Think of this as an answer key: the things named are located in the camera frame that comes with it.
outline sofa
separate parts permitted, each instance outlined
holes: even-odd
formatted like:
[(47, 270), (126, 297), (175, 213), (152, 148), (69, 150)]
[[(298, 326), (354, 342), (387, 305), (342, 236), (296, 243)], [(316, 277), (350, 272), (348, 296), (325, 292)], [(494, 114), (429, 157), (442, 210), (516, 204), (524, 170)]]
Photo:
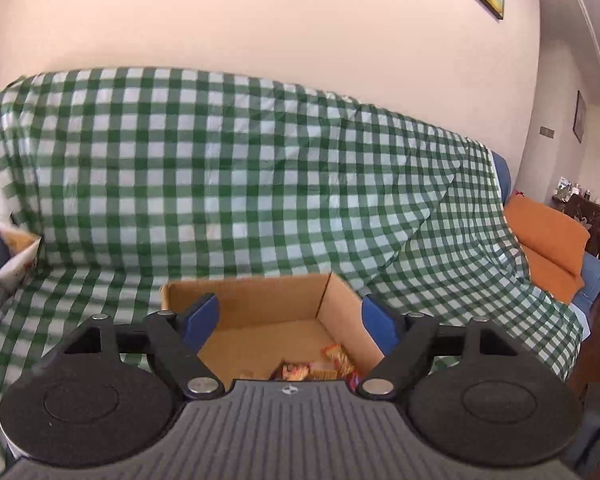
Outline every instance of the sofa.
[(88, 317), (142, 319), (186, 277), (331, 270), (402, 314), (493, 319), (563, 380), (582, 340), (530, 280), (487, 147), (333, 92), (177, 68), (21, 78), (0, 92), (0, 190), (5, 226), (43, 239), (0, 303), (0, 395)]
[[(493, 153), (494, 165), (498, 176), (498, 184), (502, 196), (502, 203), (505, 205), (511, 195), (511, 175), (507, 161), (497, 153)], [(8, 261), (10, 257), (7, 246), (0, 239), (0, 268)], [(600, 260), (592, 254), (584, 253), (581, 270), (584, 286), (578, 291), (571, 303), (577, 307), (587, 320), (593, 302), (600, 293)]]
[[(502, 203), (503, 205), (506, 205), (511, 194), (511, 175), (509, 167), (507, 161), (497, 153), (493, 153), (493, 158), (496, 174), (498, 175), (498, 183), (500, 184)], [(587, 320), (589, 320), (593, 302), (600, 294), (600, 260), (592, 254), (585, 252), (582, 259), (580, 275), (584, 284), (571, 300), (571, 304), (584, 313)]]

